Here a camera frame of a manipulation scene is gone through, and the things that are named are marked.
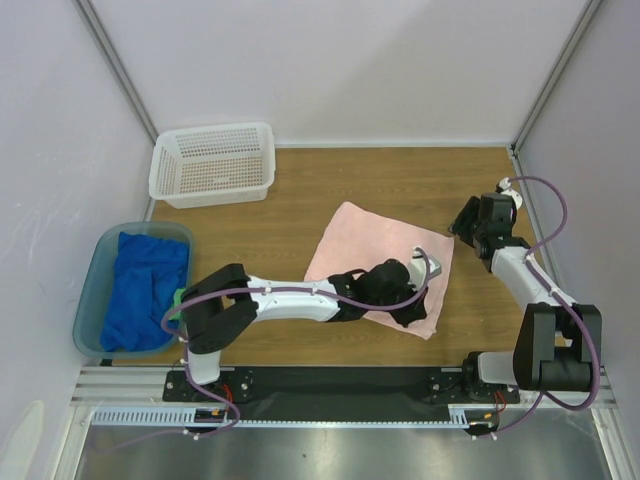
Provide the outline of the pink towel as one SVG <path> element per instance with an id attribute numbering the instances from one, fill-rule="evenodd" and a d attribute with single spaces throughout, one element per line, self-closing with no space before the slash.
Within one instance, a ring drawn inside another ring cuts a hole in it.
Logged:
<path id="1" fill-rule="evenodd" d="M 389 313 L 370 312 L 365 318 L 427 340 L 436 332 L 443 309 L 454 253 L 454 240 L 450 237 L 345 202 L 326 227 L 304 279 L 317 281 L 357 268 L 369 270 L 390 258 L 407 263 L 416 246 L 434 257 L 442 267 L 441 274 L 428 283 L 427 317 L 406 328 L 395 322 Z"/>

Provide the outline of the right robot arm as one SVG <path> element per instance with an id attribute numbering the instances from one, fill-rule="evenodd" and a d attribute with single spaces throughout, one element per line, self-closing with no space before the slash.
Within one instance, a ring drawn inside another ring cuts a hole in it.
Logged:
<path id="1" fill-rule="evenodd" d="M 512 234 L 516 218 L 513 197 L 487 193 L 470 197 L 449 226 L 523 310 L 513 350 L 471 353 L 475 368 L 460 377 L 461 392 L 474 402 L 486 400 L 497 384 L 543 393 L 591 392 L 598 387 L 601 313 L 557 287 L 529 244 Z"/>

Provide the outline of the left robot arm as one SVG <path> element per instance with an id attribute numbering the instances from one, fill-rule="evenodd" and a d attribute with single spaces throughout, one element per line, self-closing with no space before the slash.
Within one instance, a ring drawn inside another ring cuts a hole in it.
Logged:
<path id="1" fill-rule="evenodd" d="M 311 282 L 267 280 L 229 264 L 187 288 L 176 305 L 185 327 L 189 372 L 185 388 L 199 400 L 220 388 L 220 358 L 254 323 L 304 319 L 357 321 L 388 313 L 403 328 L 427 317 L 429 282 L 441 266 L 416 250 L 407 264 L 388 259 L 369 270 L 354 269 Z"/>

